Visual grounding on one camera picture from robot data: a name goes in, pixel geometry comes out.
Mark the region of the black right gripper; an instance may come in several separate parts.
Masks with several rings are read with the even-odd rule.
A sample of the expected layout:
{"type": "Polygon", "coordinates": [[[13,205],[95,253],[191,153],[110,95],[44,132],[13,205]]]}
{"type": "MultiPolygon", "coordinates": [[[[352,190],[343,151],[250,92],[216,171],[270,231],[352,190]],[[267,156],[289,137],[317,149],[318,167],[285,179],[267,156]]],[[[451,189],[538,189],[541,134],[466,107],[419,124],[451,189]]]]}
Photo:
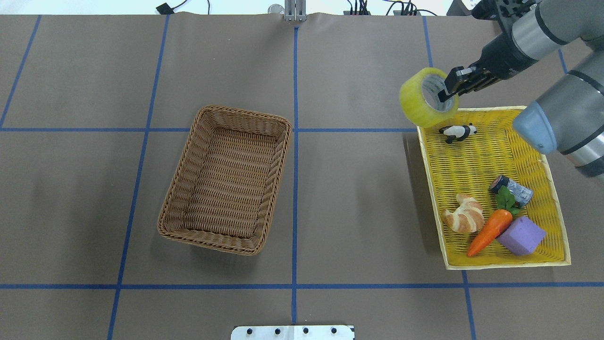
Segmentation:
{"type": "Polygon", "coordinates": [[[456,95],[483,90],[501,80],[511,79],[536,62],[520,51],[509,35],[500,33],[483,47],[479,60],[467,68],[454,67],[449,71],[444,88],[437,94],[438,99],[444,103],[456,95]]]}

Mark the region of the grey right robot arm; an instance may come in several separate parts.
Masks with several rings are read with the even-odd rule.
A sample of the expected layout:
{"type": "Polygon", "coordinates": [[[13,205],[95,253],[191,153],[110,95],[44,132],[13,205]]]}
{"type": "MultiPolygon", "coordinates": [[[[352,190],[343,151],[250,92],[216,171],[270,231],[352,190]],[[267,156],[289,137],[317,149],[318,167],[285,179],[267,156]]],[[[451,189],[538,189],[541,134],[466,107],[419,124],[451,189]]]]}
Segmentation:
{"type": "Polygon", "coordinates": [[[498,22],[501,33],[483,47],[479,60],[449,71],[438,101],[510,79],[581,40],[591,53],[518,114],[512,126],[539,153],[560,152],[582,176],[603,181],[603,2],[481,0],[471,13],[498,22]]]}

